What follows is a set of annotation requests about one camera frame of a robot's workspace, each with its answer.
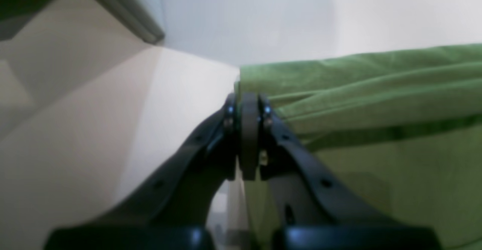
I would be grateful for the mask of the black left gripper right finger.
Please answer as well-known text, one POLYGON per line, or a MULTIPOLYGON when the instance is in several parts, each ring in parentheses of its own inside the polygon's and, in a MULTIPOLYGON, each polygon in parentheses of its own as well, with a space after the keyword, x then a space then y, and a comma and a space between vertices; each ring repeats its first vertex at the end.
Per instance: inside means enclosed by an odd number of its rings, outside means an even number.
POLYGON ((281 227, 273 250, 440 250, 433 229, 367 204, 315 158, 259 95, 261 163, 281 227))

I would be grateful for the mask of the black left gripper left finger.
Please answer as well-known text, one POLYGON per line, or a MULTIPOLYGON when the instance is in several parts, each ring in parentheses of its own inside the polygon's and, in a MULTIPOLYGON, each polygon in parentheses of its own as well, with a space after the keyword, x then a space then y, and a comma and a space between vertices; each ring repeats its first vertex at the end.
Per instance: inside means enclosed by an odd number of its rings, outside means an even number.
POLYGON ((45 250, 253 249, 248 230, 210 232, 212 199, 234 180, 236 95, 202 121, 179 149, 119 205, 84 224, 50 233, 45 250))

